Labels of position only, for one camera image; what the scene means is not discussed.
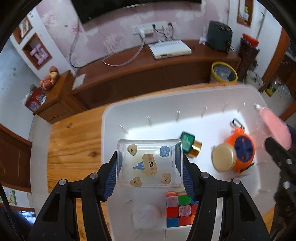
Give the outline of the oil bottle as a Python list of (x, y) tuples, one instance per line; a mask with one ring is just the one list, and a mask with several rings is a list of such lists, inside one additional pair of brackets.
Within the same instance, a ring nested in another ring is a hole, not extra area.
[(273, 80), (265, 89), (265, 92), (267, 93), (268, 96), (272, 96), (278, 87), (280, 86), (280, 80), (276, 79)]

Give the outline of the white set-top box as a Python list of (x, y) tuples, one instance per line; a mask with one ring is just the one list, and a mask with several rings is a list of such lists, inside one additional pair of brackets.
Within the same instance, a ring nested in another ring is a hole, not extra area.
[(148, 47), (156, 60), (192, 54), (191, 48), (181, 40), (149, 44)]

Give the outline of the orange blue reel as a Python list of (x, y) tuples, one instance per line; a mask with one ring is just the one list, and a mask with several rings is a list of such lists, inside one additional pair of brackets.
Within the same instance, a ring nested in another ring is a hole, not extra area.
[(252, 166), (255, 156), (254, 142), (250, 135), (245, 133), (244, 125), (236, 118), (231, 122), (234, 130), (225, 143), (231, 145), (236, 153), (233, 170), (241, 174)]

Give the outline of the pink oval case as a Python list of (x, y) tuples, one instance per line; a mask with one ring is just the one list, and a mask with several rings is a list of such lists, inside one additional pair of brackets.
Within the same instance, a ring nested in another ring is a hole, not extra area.
[(254, 108), (258, 111), (260, 118), (268, 129), (268, 133), (284, 149), (289, 150), (292, 146), (292, 136), (287, 124), (284, 123), (273, 111), (257, 103)]

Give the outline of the brown tv cabinet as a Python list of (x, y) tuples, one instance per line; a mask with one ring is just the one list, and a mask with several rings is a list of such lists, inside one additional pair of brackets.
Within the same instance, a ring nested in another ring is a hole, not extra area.
[(92, 109), (107, 103), (160, 90), (209, 82), (211, 65), (222, 61), (237, 69), (241, 59), (233, 52), (217, 52), (197, 40), (185, 40), (191, 55), (156, 60), (148, 46), (131, 63), (114, 67), (97, 60), (77, 71), (85, 75), (71, 95)]

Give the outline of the framed photo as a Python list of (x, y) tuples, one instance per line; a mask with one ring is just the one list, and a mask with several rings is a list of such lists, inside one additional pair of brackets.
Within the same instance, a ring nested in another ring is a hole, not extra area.
[(27, 32), (29, 32), (29, 30), (31, 29), (31, 24), (29, 19), (26, 17), (24, 18), (20, 24), (18, 25), (18, 27), (20, 28), (20, 37), (23, 38), (25, 37), (25, 35), (27, 34)]

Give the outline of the white bucket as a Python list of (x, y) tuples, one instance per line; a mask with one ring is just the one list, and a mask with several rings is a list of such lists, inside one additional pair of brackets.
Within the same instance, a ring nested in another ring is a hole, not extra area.
[(260, 88), (263, 87), (262, 79), (259, 77), (259, 75), (257, 73), (255, 73), (252, 70), (247, 71), (247, 75), (246, 75), (246, 78), (244, 80), (244, 83), (252, 85), (257, 89), (260, 89)]

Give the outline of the dark stand red lid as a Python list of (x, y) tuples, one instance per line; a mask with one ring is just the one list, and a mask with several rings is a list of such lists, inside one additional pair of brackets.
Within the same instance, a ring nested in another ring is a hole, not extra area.
[(242, 82), (243, 78), (247, 75), (247, 71), (260, 52), (260, 49), (257, 46), (257, 40), (252, 40), (252, 37), (246, 34), (242, 35), (238, 51), (238, 56), (240, 57), (241, 61), (236, 71), (238, 76), (237, 81)]

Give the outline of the black flat television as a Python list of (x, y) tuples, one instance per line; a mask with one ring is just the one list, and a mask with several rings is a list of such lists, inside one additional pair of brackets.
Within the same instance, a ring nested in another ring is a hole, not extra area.
[(145, 8), (163, 6), (165, 9), (193, 5), (199, 9), (202, 1), (70, 1), (83, 25), (109, 22), (118, 15), (128, 15)]

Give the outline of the plush fruit toy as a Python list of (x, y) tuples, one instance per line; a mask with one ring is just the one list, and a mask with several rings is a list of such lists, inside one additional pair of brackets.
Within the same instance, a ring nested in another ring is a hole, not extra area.
[(39, 81), (39, 85), (43, 90), (50, 90), (56, 84), (59, 79), (59, 71), (56, 66), (51, 66), (49, 68), (49, 73), (45, 76), (44, 79)]

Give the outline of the white paper on cabinet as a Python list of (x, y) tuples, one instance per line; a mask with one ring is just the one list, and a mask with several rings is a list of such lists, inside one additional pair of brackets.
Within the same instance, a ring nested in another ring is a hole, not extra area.
[(86, 77), (86, 74), (82, 74), (82, 75), (75, 77), (73, 85), (72, 85), (72, 90), (80, 87), (83, 84), (85, 77)]

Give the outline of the clear sticker plastic box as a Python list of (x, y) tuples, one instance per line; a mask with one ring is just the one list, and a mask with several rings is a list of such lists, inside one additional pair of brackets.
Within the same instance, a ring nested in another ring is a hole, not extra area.
[(121, 187), (175, 188), (183, 184), (180, 140), (119, 140), (116, 178)]

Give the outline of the gold round compact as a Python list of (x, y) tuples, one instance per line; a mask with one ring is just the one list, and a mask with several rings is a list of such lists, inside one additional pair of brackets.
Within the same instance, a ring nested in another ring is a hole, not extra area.
[(218, 172), (228, 172), (233, 169), (236, 159), (236, 151), (234, 147), (228, 143), (219, 144), (212, 149), (212, 164)]

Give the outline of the colourful rubiks cube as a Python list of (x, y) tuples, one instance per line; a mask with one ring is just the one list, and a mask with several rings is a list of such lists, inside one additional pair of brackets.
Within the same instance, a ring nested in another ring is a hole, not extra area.
[(185, 191), (166, 193), (166, 227), (192, 225), (199, 201), (194, 201)]

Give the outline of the green gold perfume bottle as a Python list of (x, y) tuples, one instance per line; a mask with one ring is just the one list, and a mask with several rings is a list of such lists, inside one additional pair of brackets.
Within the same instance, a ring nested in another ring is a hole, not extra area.
[(180, 136), (183, 152), (190, 158), (196, 158), (201, 151), (202, 143), (195, 140), (195, 136), (182, 132)]

